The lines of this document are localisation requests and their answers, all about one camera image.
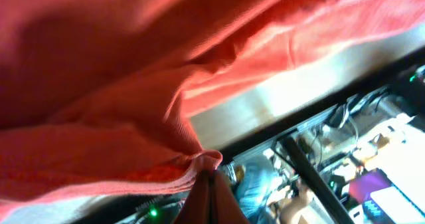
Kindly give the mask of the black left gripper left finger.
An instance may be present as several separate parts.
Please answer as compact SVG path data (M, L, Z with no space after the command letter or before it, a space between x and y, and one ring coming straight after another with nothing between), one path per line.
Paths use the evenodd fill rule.
M206 224L210 212L210 173L201 172L196 179L174 224Z

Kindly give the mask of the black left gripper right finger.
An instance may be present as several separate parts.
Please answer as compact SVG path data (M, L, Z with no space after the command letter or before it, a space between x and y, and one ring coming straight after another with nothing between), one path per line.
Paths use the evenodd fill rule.
M212 175L211 191L211 223L249 224L233 196L226 176L220 171Z

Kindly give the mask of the orange printed t-shirt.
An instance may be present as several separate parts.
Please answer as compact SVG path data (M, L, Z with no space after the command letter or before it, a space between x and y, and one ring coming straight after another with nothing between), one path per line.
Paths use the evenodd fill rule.
M177 193L222 156L189 118L424 21L424 0L1 0L1 216Z

